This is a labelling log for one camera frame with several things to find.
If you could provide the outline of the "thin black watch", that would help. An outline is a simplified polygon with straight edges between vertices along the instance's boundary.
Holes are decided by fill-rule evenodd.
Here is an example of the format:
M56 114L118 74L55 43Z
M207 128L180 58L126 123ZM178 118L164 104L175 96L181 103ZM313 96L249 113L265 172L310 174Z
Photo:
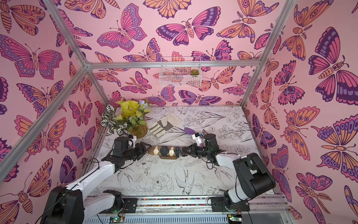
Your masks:
M182 148L182 150L181 150L181 153L180 153L180 154L181 154L181 156L182 156L182 157L186 157L186 156L188 156L188 153L187 153L186 147L183 147L183 148Z

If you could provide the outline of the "cream strap watch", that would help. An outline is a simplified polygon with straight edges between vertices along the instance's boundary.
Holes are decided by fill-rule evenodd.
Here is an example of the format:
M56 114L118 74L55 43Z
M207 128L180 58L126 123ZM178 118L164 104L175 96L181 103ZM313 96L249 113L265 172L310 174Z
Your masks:
M155 149L153 150L154 155L158 155L159 154L159 148L158 146L155 147Z

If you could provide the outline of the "black chunky sport watch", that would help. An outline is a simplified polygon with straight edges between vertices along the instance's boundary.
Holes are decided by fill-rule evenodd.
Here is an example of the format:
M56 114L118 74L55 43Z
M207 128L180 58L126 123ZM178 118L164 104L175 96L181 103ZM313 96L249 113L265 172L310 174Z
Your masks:
M167 146L162 146L160 149L160 156L167 157L169 154L169 148Z

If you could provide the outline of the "translucent beige watch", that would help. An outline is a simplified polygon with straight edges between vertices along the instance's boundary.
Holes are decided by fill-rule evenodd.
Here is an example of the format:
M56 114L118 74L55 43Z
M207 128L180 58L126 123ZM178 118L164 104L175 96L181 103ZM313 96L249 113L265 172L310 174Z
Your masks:
M174 147L171 147L171 149L169 150L169 156L173 157L174 155L175 155Z

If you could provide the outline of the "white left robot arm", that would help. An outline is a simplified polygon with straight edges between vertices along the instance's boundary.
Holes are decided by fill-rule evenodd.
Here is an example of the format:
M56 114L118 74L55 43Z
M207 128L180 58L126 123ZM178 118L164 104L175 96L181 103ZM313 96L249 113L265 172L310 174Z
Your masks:
M150 144L135 143L133 137L117 137L112 149L96 166L66 187L51 190L43 214L37 224L81 224L103 211L122 212L125 203L122 193L105 190L97 197L89 194L104 180L125 169L126 161L140 160L151 148Z

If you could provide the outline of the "black round watch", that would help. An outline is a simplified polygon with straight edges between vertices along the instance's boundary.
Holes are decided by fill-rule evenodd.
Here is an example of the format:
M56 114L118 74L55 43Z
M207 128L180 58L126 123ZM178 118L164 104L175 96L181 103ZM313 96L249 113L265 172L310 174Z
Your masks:
M179 158L179 156L181 155L181 148L180 147L175 147L174 148L174 153L175 153L175 156L177 158Z

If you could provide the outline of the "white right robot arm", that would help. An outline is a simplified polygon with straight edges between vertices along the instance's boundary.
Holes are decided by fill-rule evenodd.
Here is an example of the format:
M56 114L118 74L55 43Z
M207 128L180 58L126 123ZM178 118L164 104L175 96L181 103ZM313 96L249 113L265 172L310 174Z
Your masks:
M236 173L233 188L224 191L224 205L227 210L249 210L249 200L276 187L273 175L257 153L244 157L220 149L216 135L208 133L201 139L194 135L196 143L182 149L183 156L206 159L213 167L227 167Z

